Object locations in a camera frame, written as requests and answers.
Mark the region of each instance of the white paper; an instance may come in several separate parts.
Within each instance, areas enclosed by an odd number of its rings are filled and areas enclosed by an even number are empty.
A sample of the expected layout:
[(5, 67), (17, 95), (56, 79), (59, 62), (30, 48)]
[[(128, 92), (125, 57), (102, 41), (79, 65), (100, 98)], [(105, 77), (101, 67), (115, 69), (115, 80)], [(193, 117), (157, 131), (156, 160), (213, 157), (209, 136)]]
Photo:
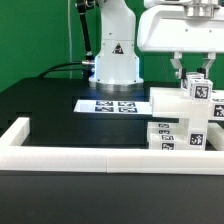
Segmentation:
[(78, 100), (74, 112), (109, 114), (152, 114), (149, 102)]

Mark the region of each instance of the black table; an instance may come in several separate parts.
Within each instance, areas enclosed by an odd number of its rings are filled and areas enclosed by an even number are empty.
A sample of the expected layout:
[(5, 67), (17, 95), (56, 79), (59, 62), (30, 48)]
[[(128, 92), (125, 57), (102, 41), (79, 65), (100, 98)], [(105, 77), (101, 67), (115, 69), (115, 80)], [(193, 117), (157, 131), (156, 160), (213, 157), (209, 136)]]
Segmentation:
[[(24, 79), (0, 94), (0, 131), (28, 116), (25, 146), (144, 149), (151, 116), (73, 109), (78, 99), (148, 101), (149, 86), (111, 93), (81, 80)], [(1, 171), (0, 223), (218, 224), (223, 188), (223, 176)]]

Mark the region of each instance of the white wooden block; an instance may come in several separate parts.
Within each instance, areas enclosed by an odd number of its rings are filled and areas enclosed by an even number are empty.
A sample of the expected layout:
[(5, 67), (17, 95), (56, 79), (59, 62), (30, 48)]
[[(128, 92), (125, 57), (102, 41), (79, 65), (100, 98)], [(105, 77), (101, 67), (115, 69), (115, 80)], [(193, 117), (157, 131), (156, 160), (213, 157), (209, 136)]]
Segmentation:
[(218, 151), (224, 151), (224, 130), (217, 123), (208, 124), (208, 141)]
[(181, 96), (154, 96), (152, 101), (153, 117), (209, 119), (211, 105), (193, 101)]
[(18, 118), (0, 138), (0, 145), (20, 146), (29, 133), (29, 118)]
[(183, 96), (185, 91), (180, 88), (161, 88), (151, 87), (149, 102), (152, 104), (152, 98), (154, 96)]
[(107, 172), (106, 153), (105, 149), (4, 146), (0, 170)]
[(184, 133), (185, 127), (181, 123), (165, 122), (148, 122), (147, 141), (149, 142), (150, 134), (181, 134)]
[(211, 119), (212, 120), (224, 120), (224, 96), (220, 98), (215, 96), (211, 99), (212, 104), (212, 112)]
[(210, 101), (213, 83), (208, 79), (189, 79), (189, 95), (192, 100)]
[(186, 79), (181, 80), (181, 88), (189, 90), (190, 79), (204, 79), (205, 75), (198, 72), (188, 72), (186, 74)]
[(152, 150), (186, 150), (187, 139), (183, 135), (151, 134), (149, 149)]
[(224, 174), (224, 152), (117, 150), (108, 155), (108, 173)]

